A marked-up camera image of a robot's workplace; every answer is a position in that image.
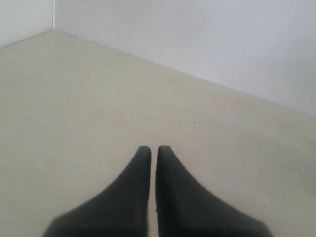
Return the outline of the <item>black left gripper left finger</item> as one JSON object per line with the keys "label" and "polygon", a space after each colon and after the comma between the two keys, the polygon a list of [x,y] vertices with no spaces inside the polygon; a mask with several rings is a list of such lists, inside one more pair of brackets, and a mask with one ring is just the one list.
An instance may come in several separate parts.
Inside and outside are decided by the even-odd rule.
{"label": "black left gripper left finger", "polygon": [[55,218],[45,237],[146,237],[151,150],[138,147],[123,172],[97,196]]}

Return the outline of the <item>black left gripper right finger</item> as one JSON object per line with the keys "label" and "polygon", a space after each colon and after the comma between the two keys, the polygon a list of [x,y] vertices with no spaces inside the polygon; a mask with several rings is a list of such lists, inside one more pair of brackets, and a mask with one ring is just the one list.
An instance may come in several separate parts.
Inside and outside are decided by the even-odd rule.
{"label": "black left gripper right finger", "polygon": [[156,210],[161,237],[270,237],[265,223],[217,198],[183,166],[170,146],[156,163]]}

